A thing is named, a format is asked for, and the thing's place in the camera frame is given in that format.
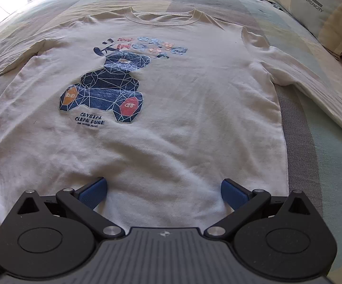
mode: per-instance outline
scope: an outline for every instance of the black device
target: black device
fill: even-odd
[[[55,196],[25,191],[0,226],[0,284],[331,283],[337,245],[303,191],[275,197],[225,179],[221,195],[235,211],[203,234],[127,235],[93,210],[107,191],[102,177]]]

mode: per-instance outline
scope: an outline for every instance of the bear graphic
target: bear graphic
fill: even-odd
[[[104,50],[107,55],[94,48],[97,55],[106,57],[104,67],[86,73],[80,83],[69,86],[60,96],[59,108],[69,111],[83,104],[103,111],[113,110],[117,121],[131,123],[142,108],[143,97],[137,92],[138,80],[130,72],[146,67],[150,57],[110,47]]]

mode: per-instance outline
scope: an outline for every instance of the ribbed neckline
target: ribbed neckline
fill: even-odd
[[[189,18],[188,20],[180,21],[180,22],[157,22],[157,21],[147,21],[147,20],[140,19],[137,15],[135,15],[135,13],[137,13],[137,14],[151,14],[151,15],[159,15],[159,16],[162,16],[162,15],[191,15],[192,17]],[[185,12],[185,13],[138,12],[138,11],[135,11],[134,9],[132,9],[131,6],[126,7],[126,9],[125,9],[126,19],[133,21],[133,22],[136,22],[136,23],[148,24],[151,26],[185,26],[187,24],[191,24],[191,23],[198,21],[201,17],[201,14],[202,14],[202,12],[200,12],[197,9],[194,9],[194,10],[191,10],[191,11]]]

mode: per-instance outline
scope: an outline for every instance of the triangular cutout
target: triangular cutout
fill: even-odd
[[[35,204],[35,201],[33,198],[26,198],[25,202],[23,202],[20,210],[18,211],[19,215],[23,215],[25,213],[32,213],[39,211],[39,208],[37,207],[37,204]]]
[[[295,198],[289,209],[289,212],[300,213],[303,215],[310,215],[308,208],[305,206],[303,200],[301,198]]]

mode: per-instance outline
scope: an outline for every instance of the bed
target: bed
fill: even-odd
[[[196,8],[264,36],[270,45],[322,78],[342,76],[342,62],[332,57],[308,30],[289,14],[259,0],[33,0],[0,24],[0,46],[8,48],[9,44],[66,22],[87,6],[91,14],[126,6],[153,12]],[[0,95],[18,71],[0,76]],[[287,145],[289,189],[305,191],[332,231],[338,253],[329,275],[342,283],[342,129],[294,86],[276,85],[275,89]]]

